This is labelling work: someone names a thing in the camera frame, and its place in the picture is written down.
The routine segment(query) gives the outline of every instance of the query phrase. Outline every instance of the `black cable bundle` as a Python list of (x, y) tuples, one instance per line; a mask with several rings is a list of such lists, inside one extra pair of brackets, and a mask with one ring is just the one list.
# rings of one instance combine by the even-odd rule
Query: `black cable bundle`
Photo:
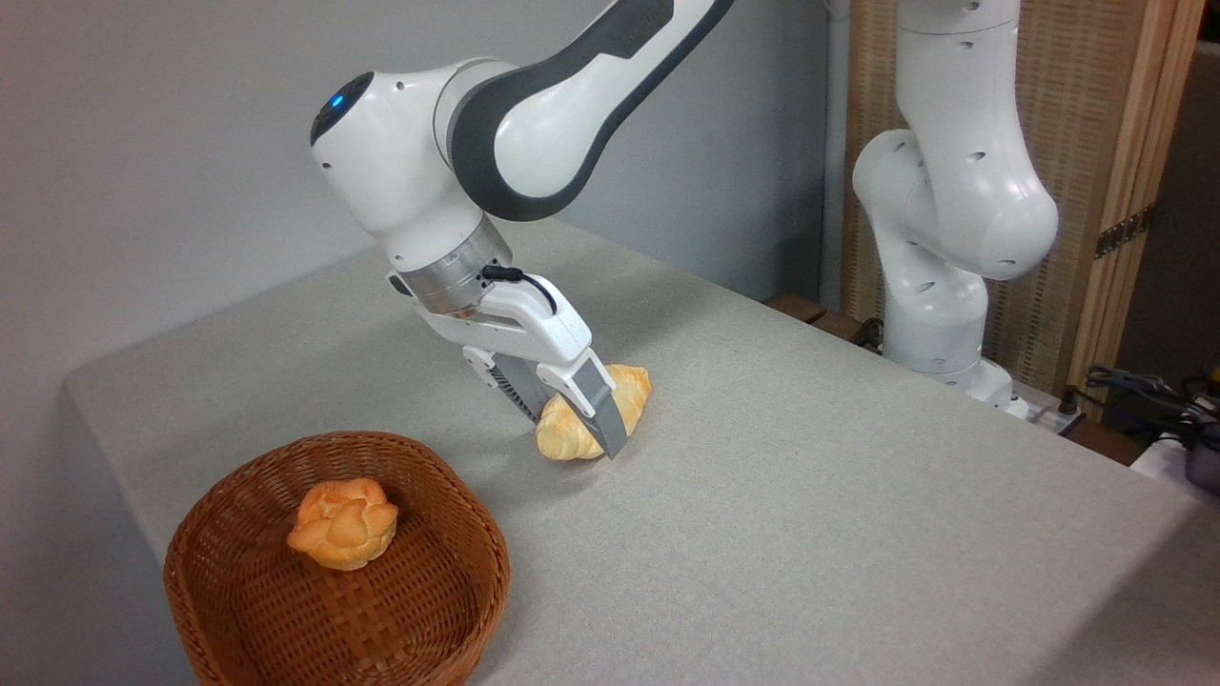
[[(1188, 450), (1194, 446), (1220, 450), (1220, 433), (1215, 427), (1215, 424), (1220, 422), (1220, 413), (1174, 391), (1159, 376), (1132, 374), (1121, 369), (1094, 365), (1085, 375), (1085, 386), (1087, 388), (1109, 388), (1120, 393), (1113, 403), (1103, 403), (1076, 387), (1069, 387), (1077, 397), (1100, 405), (1135, 424), (1136, 430), (1127, 433), (1159, 435), (1149, 443), (1174, 439)], [(1165, 410), (1165, 414), (1160, 419), (1135, 416), (1120, 406), (1130, 398), (1141, 398)]]
[(547, 303), (550, 304), (550, 314), (551, 315), (559, 314), (559, 305), (555, 304), (555, 298), (550, 294), (549, 291), (543, 288), (542, 283), (538, 283), (538, 281), (534, 277), (529, 276), (528, 273), (516, 267), (501, 267), (499, 265), (487, 265), (479, 273), (482, 273), (483, 278), (488, 281), (508, 281), (511, 283), (525, 281), (526, 283), (529, 283), (531, 286), (537, 288), (538, 292), (542, 293), (544, 298), (547, 298)]

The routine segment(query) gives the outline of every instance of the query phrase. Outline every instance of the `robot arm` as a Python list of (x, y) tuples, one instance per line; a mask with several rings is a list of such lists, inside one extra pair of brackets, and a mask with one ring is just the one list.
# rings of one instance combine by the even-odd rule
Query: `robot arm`
[(884, 354), (1024, 414), (981, 359), (987, 289), (1032, 270), (1059, 227), (1016, 112), (1020, 0), (899, 0), (895, 85), (910, 131), (860, 153), (853, 187), (886, 282)]
[(610, 135), (732, 0), (617, 0), (555, 56), (361, 74), (314, 121), (322, 173), (415, 299), (479, 376), (533, 421), (555, 389), (610, 457), (626, 444), (614, 381), (554, 284), (511, 267), (486, 212), (550, 216), (584, 187)]
[(731, 4), (615, 2), (555, 56), (473, 87), (448, 135), (462, 188), (487, 211), (517, 221), (567, 206), (619, 125)]

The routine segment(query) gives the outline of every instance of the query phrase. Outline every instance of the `table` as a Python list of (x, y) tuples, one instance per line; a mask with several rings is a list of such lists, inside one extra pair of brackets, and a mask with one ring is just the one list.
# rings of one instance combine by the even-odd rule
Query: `table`
[(382, 430), (508, 538), (476, 684), (1220, 682), (1216, 513), (622, 247), (501, 229), (650, 370), (620, 458), (539, 457), (367, 253), (70, 376), (154, 551), (239, 464)]

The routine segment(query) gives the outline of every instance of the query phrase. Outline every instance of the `croissant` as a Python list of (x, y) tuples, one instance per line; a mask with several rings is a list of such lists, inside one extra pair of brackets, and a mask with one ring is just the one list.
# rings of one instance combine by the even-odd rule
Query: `croissant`
[[(615, 383), (614, 404), (622, 415), (627, 436), (631, 436), (636, 431), (639, 415), (644, 411), (644, 403), (653, 392), (648, 370), (627, 365), (606, 365), (606, 371)], [(587, 460), (603, 453), (601, 446), (598, 446), (589, 430), (584, 428), (576, 413), (559, 394), (542, 409), (534, 442), (538, 444), (538, 452), (553, 460)]]
[(325, 481), (310, 488), (296, 510), (288, 546), (340, 571), (351, 571), (386, 552), (398, 508), (372, 478)]

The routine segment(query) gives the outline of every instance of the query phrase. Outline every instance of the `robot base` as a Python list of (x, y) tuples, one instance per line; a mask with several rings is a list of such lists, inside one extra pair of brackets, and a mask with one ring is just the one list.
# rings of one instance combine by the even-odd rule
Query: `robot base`
[(976, 400), (999, 408), (1020, 419), (1027, 419), (1030, 405), (1013, 391), (1013, 377), (1004, 367), (991, 360), (980, 359), (969, 367), (950, 374), (924, 374), (924, 376), (952, 386)]

